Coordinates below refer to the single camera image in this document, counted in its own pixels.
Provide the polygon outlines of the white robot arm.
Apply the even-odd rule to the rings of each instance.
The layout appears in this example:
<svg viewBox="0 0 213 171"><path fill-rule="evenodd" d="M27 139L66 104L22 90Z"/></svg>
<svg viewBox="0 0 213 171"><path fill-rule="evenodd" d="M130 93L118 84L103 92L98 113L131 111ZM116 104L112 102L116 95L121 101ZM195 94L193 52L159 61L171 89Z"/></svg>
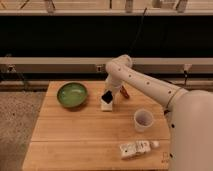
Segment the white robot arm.
<svg viewBox="0 0 213 171"><path fill-rule="evenodd" d="M122 83L133 86L170 113L168 171L213 171L213 93L188 91L132 69L121 55L106 63L106 91L115 95Z"/></svg>

